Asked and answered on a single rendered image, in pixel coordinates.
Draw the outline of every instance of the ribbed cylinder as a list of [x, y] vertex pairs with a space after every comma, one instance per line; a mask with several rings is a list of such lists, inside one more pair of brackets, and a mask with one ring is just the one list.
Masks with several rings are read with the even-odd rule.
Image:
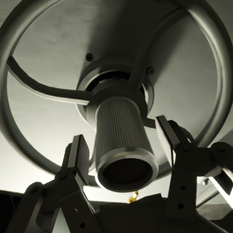
[[110, 190], [135, 191], [154, 176], [157, 161], [132, 100], [115, 97], [100, 105], [94, 155], [97, 182]]

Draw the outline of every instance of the gold object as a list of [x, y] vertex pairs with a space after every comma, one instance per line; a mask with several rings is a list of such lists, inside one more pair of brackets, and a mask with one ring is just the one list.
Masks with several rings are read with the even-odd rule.
[[133, 192], [133, 196], [130, 197], [126, 203], [127, 203], [127, 204], [130, 204], [130, 203], [132, 203], [132, 202], [137, 201], [137, 196], [138, 196], [138, 191], [134, 191], [134, 192]]

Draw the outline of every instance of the cylindrical knob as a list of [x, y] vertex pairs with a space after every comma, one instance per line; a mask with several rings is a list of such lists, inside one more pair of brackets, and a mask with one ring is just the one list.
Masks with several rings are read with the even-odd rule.
[[96, 181], [116, 192], [139, 190], [158, 174], [137, 105], [125, 97], [112, 97], [97, 110], [94, 147]]

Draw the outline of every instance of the dark hole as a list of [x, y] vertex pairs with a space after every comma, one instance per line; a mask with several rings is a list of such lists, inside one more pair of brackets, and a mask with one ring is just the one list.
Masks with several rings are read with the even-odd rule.
[[140, 159], [121, 159], [110, 164], [104, 171], [105, 179], [117, 184], [131, 184], [145, 178], [150, 165]]
[[183, 204], [179, 204], [179, 205], [178, 205], [178, 208], [179, 208], [179, 209], [183, 209], [183, 208], [184, 208]]
[[80, 224], [80, 228], [84, 228], [84, 227], [85, 227], [85, 225], [86, 225], [86, 224], [85, 224], [84, 222], [83, 222], [83, 223], [81, 223], [81, 224]]

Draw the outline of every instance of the yellow object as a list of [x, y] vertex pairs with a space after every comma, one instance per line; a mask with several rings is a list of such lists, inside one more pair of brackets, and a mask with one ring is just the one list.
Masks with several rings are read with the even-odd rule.
[[128, 199], [127, 204], [137, 201], [138, 191], [133, 192], [133, 196]]

